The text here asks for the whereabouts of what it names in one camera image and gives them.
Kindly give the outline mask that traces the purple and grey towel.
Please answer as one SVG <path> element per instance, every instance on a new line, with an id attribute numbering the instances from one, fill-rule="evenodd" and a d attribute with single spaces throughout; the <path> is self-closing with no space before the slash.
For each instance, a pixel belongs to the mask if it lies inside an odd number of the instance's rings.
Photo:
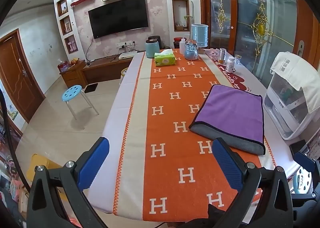
<path id="1" fill-rule="evenodd" d="M 264 111 L 261 95 L 215 84 L 189 129 L 204 138 L 222 138 L 228 146 L 264 155 Z"/>

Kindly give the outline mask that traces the yellow plastic chair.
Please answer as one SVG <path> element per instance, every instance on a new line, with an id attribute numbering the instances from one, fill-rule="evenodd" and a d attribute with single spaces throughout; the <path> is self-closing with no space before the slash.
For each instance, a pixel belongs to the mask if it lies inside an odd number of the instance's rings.
<path id="1" fill-rule="evenodd" d="M 46 158 L 45 156 L 39 154 L 33 154 L 31 156 L 29 168 L 27 170 L 27 180 L 33 181 L 35 171 L 39 166 L 45 166 L 47 169 L 52 168 L 60 168 L 61 165 L 57 164 L 56 162 Z"/>

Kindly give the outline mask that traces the white appliance with clear cover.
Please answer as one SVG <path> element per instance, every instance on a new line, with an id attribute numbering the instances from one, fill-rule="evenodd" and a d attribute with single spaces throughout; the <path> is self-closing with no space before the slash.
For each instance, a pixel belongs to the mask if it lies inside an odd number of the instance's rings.
<path id="1" fill-rule="evenodd" d="M 276 73 L 267 88 L 264 108 L 284 140 L 299 136 L 317 113 L 308 111 L 302 90 L 295 90 Z"/>

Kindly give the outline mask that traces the blue round plastic stool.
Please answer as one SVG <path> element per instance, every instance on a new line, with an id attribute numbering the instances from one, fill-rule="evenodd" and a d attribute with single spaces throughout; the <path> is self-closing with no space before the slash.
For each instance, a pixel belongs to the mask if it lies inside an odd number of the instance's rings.
<path id="1" fill-rule="evenodd" d="M 89 105 L 90 108 L 92 108 L 97 115 L 99 115 L 99 112 L 95 108 L 95 106 L 91 103 L 90 99 L 85 94 L 84 90 L 82 89 L 81 85 L 73 85 L 70 88 L 68 88 L 61 97 L 61 100 L 67 105 L 68 109 L 70 110 L 72 116 L 75 120 L 77 120 L 77 116 L 74 112 L 74 110 L 71 107 L 70 101 L 74 100 L 77 96 L 81 95 L 86 103 Z"/>

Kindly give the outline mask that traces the black floor scale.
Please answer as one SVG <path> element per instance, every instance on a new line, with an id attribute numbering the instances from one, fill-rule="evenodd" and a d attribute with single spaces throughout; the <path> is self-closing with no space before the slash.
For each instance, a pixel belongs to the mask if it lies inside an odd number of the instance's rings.
<path id="1" fill-rule="evenodd" d="M 94 92 L 97 89 L 97 86 L 98 86 L 98 83 L 87 85 L 87 87 L 84 90 L 84 93 Z"/>

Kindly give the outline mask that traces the white cloth bag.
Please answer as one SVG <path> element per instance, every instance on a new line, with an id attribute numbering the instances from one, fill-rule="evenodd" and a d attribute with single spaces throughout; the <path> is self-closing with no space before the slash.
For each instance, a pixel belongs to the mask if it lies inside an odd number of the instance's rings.
<path id="1" fill-rule="evenodd" d="M 279 52 L 270 70 L 296 91 L 303 91 L 309 113 L 319 109 L 319 73 L 306 60 L 291 52 Z"/>

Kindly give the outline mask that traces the wooden TV cabinet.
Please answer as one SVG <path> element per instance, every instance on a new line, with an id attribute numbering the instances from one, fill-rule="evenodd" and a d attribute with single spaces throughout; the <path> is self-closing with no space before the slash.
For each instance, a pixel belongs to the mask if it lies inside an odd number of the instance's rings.
<path id="1" fill-rule="evenodd" d="M 60 73 L 67 87 L 87 85 L 103 81 L 120 79 L 121 71 L 128 68 L 133 58 L 119 59 L 119 55 L 112 55 L 90 62 L 80 60 Z"/>

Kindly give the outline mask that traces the white pill bottle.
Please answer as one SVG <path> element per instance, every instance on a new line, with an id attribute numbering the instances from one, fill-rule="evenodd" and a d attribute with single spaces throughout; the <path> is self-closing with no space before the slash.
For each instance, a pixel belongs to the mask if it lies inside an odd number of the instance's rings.
<path id="1" fill-rule="evenodd" d="M 227 73 L 233 73 L 234 72 L 234 63 L 235 63 L 235 57 L 229 56 L 226 62 L 226 72 Z"/>

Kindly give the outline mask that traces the pink plush toy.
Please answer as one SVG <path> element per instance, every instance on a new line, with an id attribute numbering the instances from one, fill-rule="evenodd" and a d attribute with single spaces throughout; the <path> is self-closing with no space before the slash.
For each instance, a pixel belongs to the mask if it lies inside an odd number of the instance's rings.
<path id="1" fill-rule="evenodd" d="M 210 57 L 211 60 L 218 61 L 220 58 L 220 50 L 211 48 L 208 51 L 208 56 Z"/>

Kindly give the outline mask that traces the glass snow globe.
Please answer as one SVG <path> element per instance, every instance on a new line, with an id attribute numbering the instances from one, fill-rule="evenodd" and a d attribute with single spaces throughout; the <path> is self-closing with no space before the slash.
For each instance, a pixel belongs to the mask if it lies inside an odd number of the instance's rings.
<path id="1" fill-rule="evenodd" d="M 198 59 L 197 42 L 195 40 L 188 39 L 185 42 L 184 58 L 189 61 Z"/>

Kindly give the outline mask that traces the white set-top box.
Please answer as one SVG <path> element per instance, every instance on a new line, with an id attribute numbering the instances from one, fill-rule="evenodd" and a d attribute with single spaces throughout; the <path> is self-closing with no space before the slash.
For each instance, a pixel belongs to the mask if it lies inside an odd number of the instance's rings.
<path id="1" fill-rule="evenodd" d="M 119 60 L 133 58 L 137 54 L 137 51 L 124 52 L 119 55 Z"/>

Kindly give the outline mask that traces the white plastic squeeze bottle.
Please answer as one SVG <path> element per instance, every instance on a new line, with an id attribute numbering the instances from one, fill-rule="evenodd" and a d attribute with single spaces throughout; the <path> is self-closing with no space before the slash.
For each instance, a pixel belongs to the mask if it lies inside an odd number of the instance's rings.
<path id="1" fill-rule="evenodd" d="M 181 55 L 184 55 L 184 52 L 185 52 L 185 42 L 186 42 L 186 38 L 181 38 L 179 43 L 179 52 Z"/>

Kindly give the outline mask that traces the light blue cylindrical lamp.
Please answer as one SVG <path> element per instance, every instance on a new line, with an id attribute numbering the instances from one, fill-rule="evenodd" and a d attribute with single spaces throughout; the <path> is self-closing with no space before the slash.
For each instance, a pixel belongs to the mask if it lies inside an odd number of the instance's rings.
<path id="1" fill-rule="evenodd" d="M 191 39 L 197 42 L 197 52 L 204 54 L 204 50 L 208 46 L 209 26 L 195 23 L 191 25 Z"/>

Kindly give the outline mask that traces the teal canister with dark lid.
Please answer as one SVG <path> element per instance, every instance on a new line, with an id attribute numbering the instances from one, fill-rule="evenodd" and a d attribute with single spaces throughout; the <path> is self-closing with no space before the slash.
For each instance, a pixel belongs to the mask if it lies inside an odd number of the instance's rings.
<path id="1" fill-rule="evenodd" d="M 154 58 L 155 53 L 159 53 L 159 43 L 157 39 L 148 39 L 145 42 L 145 54 L 147 58 Z"/>

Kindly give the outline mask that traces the black flat-screen television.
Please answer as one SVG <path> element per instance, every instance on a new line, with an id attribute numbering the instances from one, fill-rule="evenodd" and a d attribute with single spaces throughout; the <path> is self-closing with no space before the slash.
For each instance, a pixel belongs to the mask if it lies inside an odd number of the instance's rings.
<path id="1" fill-rule="evenodd" d="M 120 0 L 88 11 L 93 38 L 149 26 L 146 0 Z"/>

